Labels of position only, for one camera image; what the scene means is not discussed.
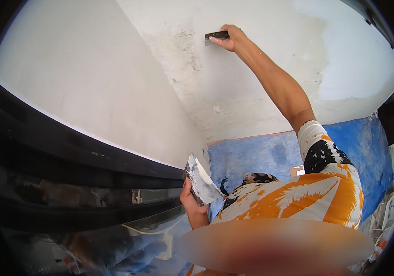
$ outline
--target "person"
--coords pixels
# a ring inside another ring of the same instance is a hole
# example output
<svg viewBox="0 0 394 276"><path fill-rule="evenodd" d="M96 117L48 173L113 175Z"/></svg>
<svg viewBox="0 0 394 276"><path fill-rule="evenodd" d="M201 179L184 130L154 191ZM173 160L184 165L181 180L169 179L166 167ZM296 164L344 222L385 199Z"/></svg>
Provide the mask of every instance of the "person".
<svg viewBox="0 0 394 276"><path fill-rule="evenodd" d="M340 151L316 121L309 99L301 86L278 67L235 25L223 25L228 39L210 41L234 52L248 65L261 85L294 129L305 174L286 181L260 173L245 173L243 183L224 200L213 224L236 219L311 219L357 229L364 195L355 166ZM209 224L208 206L199 206L186 179L180 200L192 229ZM202 273L191 268L188 275ZM352 273L344 268L336 274ZM206 269L204 275L220 275Z"/></svg>

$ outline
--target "white wall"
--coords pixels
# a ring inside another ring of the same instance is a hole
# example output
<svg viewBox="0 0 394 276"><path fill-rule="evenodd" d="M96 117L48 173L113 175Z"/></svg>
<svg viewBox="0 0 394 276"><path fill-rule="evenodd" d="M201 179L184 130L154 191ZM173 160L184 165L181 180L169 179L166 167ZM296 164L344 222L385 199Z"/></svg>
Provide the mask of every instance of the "white wall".
<svg viewBox="0 0 394 276"><path fill-rule="evenodd" d="M394 91L394 51L339 0L117 0L208 142L290 130L249 68L204 35L236 24L304 88L316 118L369 116Z"/></svg>
<svg viewBox="0 0 394 276"><path fill-rule="evenodd" d="M29 1L0 45L0 83L111 145L209 172L206 141L115 1Z"/></svg>

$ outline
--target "sleeve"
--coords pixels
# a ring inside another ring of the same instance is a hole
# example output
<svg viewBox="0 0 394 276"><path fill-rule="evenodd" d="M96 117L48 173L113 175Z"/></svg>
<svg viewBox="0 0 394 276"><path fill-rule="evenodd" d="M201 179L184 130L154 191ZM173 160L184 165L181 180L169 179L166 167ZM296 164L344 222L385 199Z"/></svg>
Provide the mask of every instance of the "sleeve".
<svg viewBox="0 0 394 276"><path fill-rule="evenodd" d="M298 132L301 159L305 174L320 173L328 164L349 164L346 153L340 151L320 123L310 120Z"/></svg>

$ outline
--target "scraper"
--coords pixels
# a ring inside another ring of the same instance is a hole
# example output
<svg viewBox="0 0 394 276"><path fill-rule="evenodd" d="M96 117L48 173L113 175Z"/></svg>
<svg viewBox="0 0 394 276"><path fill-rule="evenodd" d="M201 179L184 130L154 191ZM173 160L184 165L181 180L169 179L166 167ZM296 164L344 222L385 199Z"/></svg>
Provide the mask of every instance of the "scraper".
<svg viewBox="0 0 394 276"><path fill-rule="evenodd" d="M229 38L229 35L226 30L220 31L220 32L215 32L215 33L209 33L205 34L205 46L208 46L212 42L209 40L210 37L215 37L215 38L222 38L222 39L227 39Z"/></svg>
<svg viewBox="0 0 394 276"><path fill-rule="evenodd" d="M183 180L186 177L191 180L191 193L200 206L211 203L218 198L223 198L219 188L212 182L211 177L192 152L183 172Z"/></svg>

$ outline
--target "right hand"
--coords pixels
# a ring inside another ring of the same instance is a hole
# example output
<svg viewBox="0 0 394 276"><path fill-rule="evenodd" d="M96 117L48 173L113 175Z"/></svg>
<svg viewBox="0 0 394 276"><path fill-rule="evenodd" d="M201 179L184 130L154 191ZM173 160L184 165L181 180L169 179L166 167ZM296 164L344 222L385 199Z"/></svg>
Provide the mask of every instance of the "right hand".
<svg viewBox="0 0 394 276"><path fill-rule="evenodd" d="M236 43L240 43L242 40L247 39L245 33L240 30L236 25L223 25L220 30L226 30L229 34L229 38L220 39L215 37L209 37L209 40L222 46L228 51L234 52Z"/></svg>
<svg viewBox="0 0 394 276"><path fill-rule="evenodd" d="M183 183L183 190L180 194L180 201L185 208L186 213L189 215L202 215L206 214L208 210L208 205L200 206L193 194L191 193L191 180L187 177Z"/></svg>

